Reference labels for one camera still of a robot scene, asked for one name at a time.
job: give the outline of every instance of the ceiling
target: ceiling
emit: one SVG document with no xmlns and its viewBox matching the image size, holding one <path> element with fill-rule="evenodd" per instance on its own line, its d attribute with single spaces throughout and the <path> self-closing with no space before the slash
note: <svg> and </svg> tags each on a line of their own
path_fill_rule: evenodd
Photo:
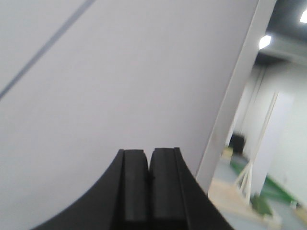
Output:
<svg viewBox="0 0 307 230">
<path fill-rule="evenodd" d="M 300 22 L 306 9 L 306 0 L 277 0 L 266 34 L 272 38 L 282 36 L 293 43 L 307 44 L 307 23 Z M 281 61 L 285 59 L 259 52 L 255 63 L 272 65 Z"/>
</svg>

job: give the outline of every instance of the white wall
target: white wall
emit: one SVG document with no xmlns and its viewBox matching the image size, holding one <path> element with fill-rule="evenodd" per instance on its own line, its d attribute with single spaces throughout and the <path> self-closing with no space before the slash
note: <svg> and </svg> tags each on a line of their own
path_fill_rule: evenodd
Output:
<svg viewBox="0 0 307 230">
<path fill-rule="evenodd" d="M 281 133 L 279 145 L 273 158 L 269 176 L 288 192 L 307 205 L 307 67 L 282 63 L 266 69 L 253 109 L 249 111 L 247 120 L 250 130 L 248 139 L 257 139 L 253 131 L 257 124 L 263 123 L 263 113 L 274 92 L 292 95 L 294 103 Z"/>
<path fill-rule="evenodd" d="M 58 213 L 119 148 L 179 146 L 195 173 L 257 2 L 94 3 L 0 102 L 0 229 Z"/>
<path fill-rule="evenodd" d="M 234 125 L 234 132 L 240 133 L 243 125 L 245 114 L 248 110 L 248 106 L 254 100 L 253 95 L 257 94 L 257 82 L 261 78 L 260 74 L 262 67 L 254 66 L 250 76 L 245 84 L 239 106 L 236 111 L 236 123 Z"/>
</svg>

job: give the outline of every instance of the white panel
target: white panel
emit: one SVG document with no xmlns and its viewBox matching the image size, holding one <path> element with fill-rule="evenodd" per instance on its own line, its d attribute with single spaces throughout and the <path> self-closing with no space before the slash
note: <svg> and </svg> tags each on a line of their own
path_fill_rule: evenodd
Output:
<svg viewBox="0 0 307 230">
<path fill-rule="evenodd" d="M 119 148 L 178 146 L 195 173 L 257 2 L 96 1 L 0 103 L 0 229 L 58 213 Z"/>
<path fill-rule="evenodd" d="M 216 165 L 224 148 L 227 132 L 233 121 L 240 96 L 244 89 L 245 81 L 250 74 L 258 52 L 259 39 L 265 33 L 275 2 L 276 0 L 258 1 L 254 17 L 238 57 L 238 62 L 232 72 L 232 77 L 197 173 L 197 180 L 205 192 L 209 190 Z"/>
<path fill-rule="evenodd" d="M 0 91 L 83 2 L 0 1 Z"/>
</svg>

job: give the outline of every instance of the black plastic part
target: black plastic part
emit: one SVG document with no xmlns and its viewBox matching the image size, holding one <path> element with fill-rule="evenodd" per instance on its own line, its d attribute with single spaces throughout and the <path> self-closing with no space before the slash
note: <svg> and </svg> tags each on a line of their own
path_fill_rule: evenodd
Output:
<svg viewBox="0 0 307 230">
<path fill-rule="evenodd" d="M 35 230 L 114 230 L 118 224 L 124 150 L 100 179 L 75 203 Z"/>
<path fill-rule="evenodd" d="M 155 149 L 150 162 L 154 230 L 186 229 L 174 149 Z"/>
<path fill-rule="evenodd" d="M 125 150 L 124 158 L 122 229 L 146 230 L 149 221 L 147 159 L 143 150 Z"/>
<path fill-rule="evenodd" d="M 174 148 L 188 230 L 233 230 L 211 203 L 185 164 L 180 149 Z"/>
</svg>

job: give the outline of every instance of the floor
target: floor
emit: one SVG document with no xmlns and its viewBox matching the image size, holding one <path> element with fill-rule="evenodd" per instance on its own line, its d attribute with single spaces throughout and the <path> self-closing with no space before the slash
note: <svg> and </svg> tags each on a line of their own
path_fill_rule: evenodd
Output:
<svg viewBox="0 0 307 230">
<path fill-rule="evenodd" d="M 237 156 L 233 157 L 236 158 L 236 161 L 244 161 Z M 214 173 L 214 178 L 228 183 L 233 183 L 237 178 L 237 174 L 234 172 L 228 162 L 220 159 Z M 267 200 L 271 207 L 283 218 L 282 230 L 307 230 L 307 226 L 304 225 L 304 223 L 294 214 L 293 210 L 288 204 L 272 199 Z M 266 226 L 259 223 L 246 220 L 237 215 L 224 211 L 221 211 L 221 213 L 235 230 L 267 230 Z"/>
</svg>

